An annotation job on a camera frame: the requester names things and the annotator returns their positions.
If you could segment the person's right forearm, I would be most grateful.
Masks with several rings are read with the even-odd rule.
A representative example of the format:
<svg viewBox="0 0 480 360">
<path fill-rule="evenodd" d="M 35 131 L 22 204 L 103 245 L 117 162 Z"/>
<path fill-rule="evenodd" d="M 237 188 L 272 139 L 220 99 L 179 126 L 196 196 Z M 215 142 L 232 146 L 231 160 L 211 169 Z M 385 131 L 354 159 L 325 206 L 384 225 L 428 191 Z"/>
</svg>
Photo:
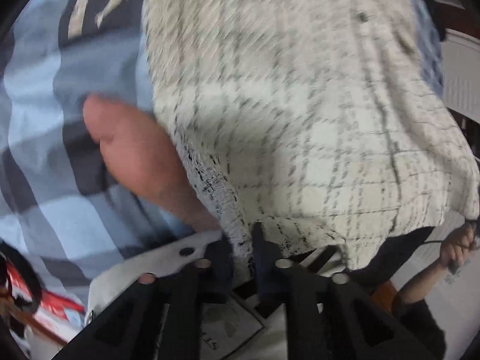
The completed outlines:
<svg viewBox="0 0 480 360">
<path fill-rule="evenodd" d="M 394 300 L 396 303 L 410 305 L 424 300 L 439 281 L 448 273 L 448 264 L 440 258 L 432 262 L 427 268 L 412 277 L 397 292 Z"/>
</svg>

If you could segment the person's right hand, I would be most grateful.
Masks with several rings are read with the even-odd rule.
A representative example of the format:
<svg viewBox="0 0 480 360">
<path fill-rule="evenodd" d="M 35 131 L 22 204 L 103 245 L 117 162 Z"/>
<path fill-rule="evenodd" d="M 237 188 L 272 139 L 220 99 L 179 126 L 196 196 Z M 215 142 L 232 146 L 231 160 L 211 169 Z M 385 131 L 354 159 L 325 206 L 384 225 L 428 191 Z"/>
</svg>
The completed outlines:
<svg viewBox="0 0 480 360">
<path fill-rule="evenodd" d="M 476 250 L 476 225 L 465 222 L 454 229 L 443 240 L 440 247 L 439 260 L 444 268 L 460 267 L 468 256 Z"/>
</svg>

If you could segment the person's left hand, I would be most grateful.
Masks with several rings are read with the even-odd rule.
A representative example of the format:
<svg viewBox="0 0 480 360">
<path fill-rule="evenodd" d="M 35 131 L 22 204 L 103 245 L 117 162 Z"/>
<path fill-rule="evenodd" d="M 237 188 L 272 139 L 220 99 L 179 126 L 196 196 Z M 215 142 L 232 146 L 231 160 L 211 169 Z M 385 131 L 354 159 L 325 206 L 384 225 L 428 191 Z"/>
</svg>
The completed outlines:
<svg viewBox="0 0 480 360">
<path fill-rule="evenodd" d="M 153 117 L 119 100 L 90 94 L 83 118 L 106 168 L 122 186 L 197 232 L 221 228 L 197 198 L 168 133 Z"/>
</svg>

